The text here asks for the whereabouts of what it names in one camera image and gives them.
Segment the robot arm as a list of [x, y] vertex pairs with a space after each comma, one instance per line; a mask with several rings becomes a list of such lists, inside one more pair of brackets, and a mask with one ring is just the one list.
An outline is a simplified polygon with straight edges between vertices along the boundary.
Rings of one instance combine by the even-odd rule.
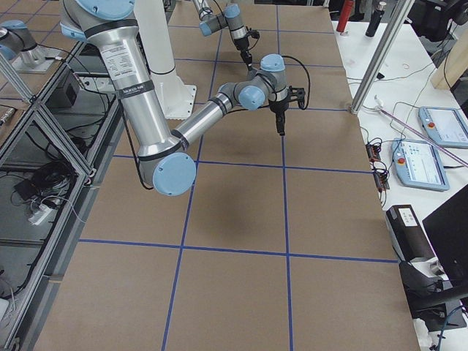
[[193, 0], [192, 3], [197, 10], [200, 19], [199, 28], [203, 36], [207, 37], [217, 31], [228, 28], [231, 40], [240, 53], [248, 72], [252, 72], [254, 68], [252, 66], [253, 58], [250, 53], [249, 38], [258, 40], [260, 33], [244, 25], [240, 7], [237, 4], [230, 4], [224, 10], [221, 10], [221, 7], [219, 7], [219, 13], [214, 14], [207, 1]]
[[144, 184], [167, 196], [187, 191], [196, 166], [186, 153], [234, 107], [268, 104], [284, 126], [292, 89], [279, 54], [264, 56], [239, 83], [221, 86], [199, 110], [196, 88], [177, 75], [160, 1], [63, 1], [61, 30], [97, 47], [116, 96], [137, 136], [137, 169]]

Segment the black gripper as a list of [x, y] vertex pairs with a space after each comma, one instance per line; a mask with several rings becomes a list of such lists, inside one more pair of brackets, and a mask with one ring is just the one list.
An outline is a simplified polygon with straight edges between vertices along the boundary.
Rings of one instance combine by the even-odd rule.
[[268, 101], [268, 106], [271, 112], [275, 113], [276, 131], [280, 136], [285, 136], [285, 114], [284, 112], [289, 108], [289, 99], [282, 99], [279, 101]]
[[253, 70], [252, 62], [253, 58], [251, 53], [249, 52], [249, 39], [248, 37], [242, 37], [238, 39], [234, 39], [233, 43], [238, 51], [241, 52], [241, 58], [245, 63], [248, 71]]

